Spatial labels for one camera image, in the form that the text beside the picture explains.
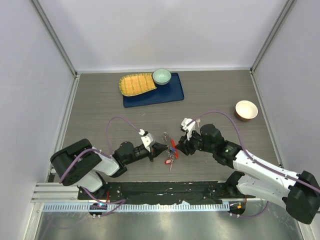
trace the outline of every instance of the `green bowl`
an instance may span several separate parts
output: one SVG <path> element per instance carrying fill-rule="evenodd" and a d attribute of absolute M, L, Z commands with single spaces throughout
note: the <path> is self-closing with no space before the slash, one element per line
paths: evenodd
<path fill-rule="evenodd" d="M 165 85 L 171 79 L 171 73 L 167 69 L 158 69 L 152 74 L 152 78 L 156 84 Z"/>

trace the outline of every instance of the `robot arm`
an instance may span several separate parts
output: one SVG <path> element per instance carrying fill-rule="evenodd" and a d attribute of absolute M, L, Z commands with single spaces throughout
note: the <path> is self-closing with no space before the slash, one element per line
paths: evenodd
<path fill-rule="evenodd" d="M 64 186 L 76 184 L 88 189 L 96 198 L 100 198 L 106 191 L 106 183 L 97 171 L 117 178 L 128 170 L 126 165 L 147 157 L 153 162 L 154 158 L 168 148 L 156 142 L 147 131 L 141 129 L 139 134 L 142 135 L 143 144 L 134 147 L 131 142 L 125 141 L 112 156 L 101 153 L 101 150 L 94 148 L 88 139 L 82 139 L 56 152 L 50 161 L 61 178 L 79 154 L 92 149 L 85 153 L 65 175 L 62 184 Z"/>
<path fill-rule="evenodd" d="M 181 123 L 181 130 L 185 135 L 176 145 L 178 150 L 185 155 L 193 155 L 197 150 L 207 152 L 219 164 L 238 170 L 226 181 L 231 194 L 236 196 L 241 193 L 265 199 L 285 208 L 293 218 L 304 224 L 312 222 L 320 207 L 320 194 L 293 180 L 301 180 L 319 188 L 311 173 L 303 171 L 298 174 L 285 170 L 247 151 L 255 159 L 252 161 L 240 145 L 225 140 L 213 124 L 203 125 L 199 134 L 195 131 L 195 123 L 189 124 L 191 121 L 190 118 L 185 118 Z"/>

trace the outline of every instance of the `white wall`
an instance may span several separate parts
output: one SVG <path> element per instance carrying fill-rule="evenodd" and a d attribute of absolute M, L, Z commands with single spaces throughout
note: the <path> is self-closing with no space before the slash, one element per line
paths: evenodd
<path fill-rule="evenodd" d="M 72 83 L 28 0 L 0 7 L 0 238 L 22 239 L 43 182 Z"/>
<path fill-rule="evenodd" d="M 285 0 L 40 0 L 78 71 L 251 67 Z"/>
<path fill-rule="evenodd" d="M 297 1 L 257 68 L 284 166 L 320 183 L 320 1 Z M 320 239 L 320 216 L 312 223 Z"/>

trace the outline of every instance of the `wooden tabletop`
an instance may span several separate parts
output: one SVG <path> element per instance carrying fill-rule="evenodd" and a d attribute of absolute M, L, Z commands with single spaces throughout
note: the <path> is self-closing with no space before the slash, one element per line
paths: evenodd
<path fill-rule="evenodd" d="M 81 74 L 64 147 L 87 138 L 94 147 L 110 153 L 106 142 L 106 125 L 114 116 L 123 116 L 139 129 L 149 131 L 157 142 L 163 143 L 164 132 L 178 142 L 184 135 L 180 131 L 184 118 L 194 119 L 204 112 L 218 110 L 235 120 L 245 147 L 250 152 L 278 165 L 249 71 L 181 71 L 179 76 L 184 100 L 124 108 L 119 79 L 128 74 L 131 72 Z M 255 119 L 241 122 L 235 118 L 235 105 L 241 100 L 251 101 L 258 106 L 259 113 Z M 226 140 L 239 143 L 236 131 L 227 118 L 217 113 L 208 114 L 201 118 L 200 126 L 210 123 L 221 131 Z M 124 141 L 130 141 L 134 146 L 142 144 L 139 134 L 121 119 L 112 122 L 108 135 L 113 150 Z M 172 170 L 164 164 L 166 159 L 166 153 L 155 158 L 154 162 L 142 159 L 127 165 L 128 171 L 122 176 L 105 178 L 110 182 L 225 181 L 234 171 L 218 164 L 211 154 L 205 152 L 197 151 L 192 156 L 180 152 Z"/>

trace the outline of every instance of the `dark blue tray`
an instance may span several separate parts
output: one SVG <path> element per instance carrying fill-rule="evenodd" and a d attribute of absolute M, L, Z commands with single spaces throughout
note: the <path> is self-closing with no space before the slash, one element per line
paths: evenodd
<path fill-rule="evenodd" d="M 132 108 L 151 104 L 162 104 L 185 99 L 178 73 L 171 73 L 170 81 L 165 85 L 155 84 L 156 89 L 137 96 L 123 96 L 123 106 Z"/>

